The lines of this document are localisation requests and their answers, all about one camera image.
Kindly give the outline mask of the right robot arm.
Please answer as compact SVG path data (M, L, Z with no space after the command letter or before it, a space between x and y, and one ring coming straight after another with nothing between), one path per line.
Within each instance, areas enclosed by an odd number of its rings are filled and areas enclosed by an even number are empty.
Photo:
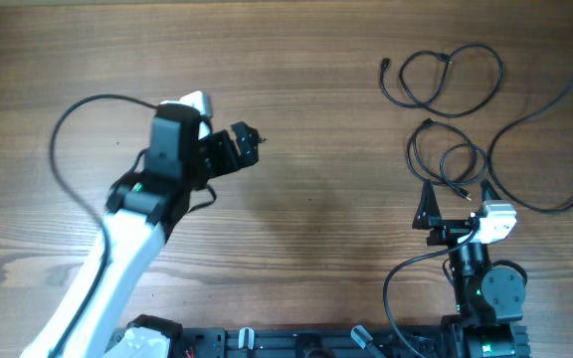
M492 261L489 246L507 238L516 224L516 210L499 198L489 181L480 183L482 202L461 220L440 212L433 184L423 184L412 227L427 230L429 246L447 248L450 281L458 313L441 320L443 357L529 357L531 348L522 305L527 273L520 265Z

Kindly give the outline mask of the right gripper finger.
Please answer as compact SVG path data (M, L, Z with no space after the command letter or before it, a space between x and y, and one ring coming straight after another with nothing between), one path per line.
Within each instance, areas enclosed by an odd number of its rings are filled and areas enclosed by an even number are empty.
M431 230L442 226L442 214L436 199L433 183L425 180L417 212L413 218L415 230Z
M481 189L481 205L479 209L482 212L494 212L496 205L499 203L499 195L494 190L488 179L483 179L480 182Z

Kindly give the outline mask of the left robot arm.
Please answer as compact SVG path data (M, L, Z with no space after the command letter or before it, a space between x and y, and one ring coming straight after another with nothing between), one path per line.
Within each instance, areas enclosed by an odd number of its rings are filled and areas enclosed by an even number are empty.
M89 256L25 357L100 357L143 273L174 227L193 212L192 192L212 178L255 165L261 137L240 121L214 132L211 114L178 101L161 103L150 142L110 188Z

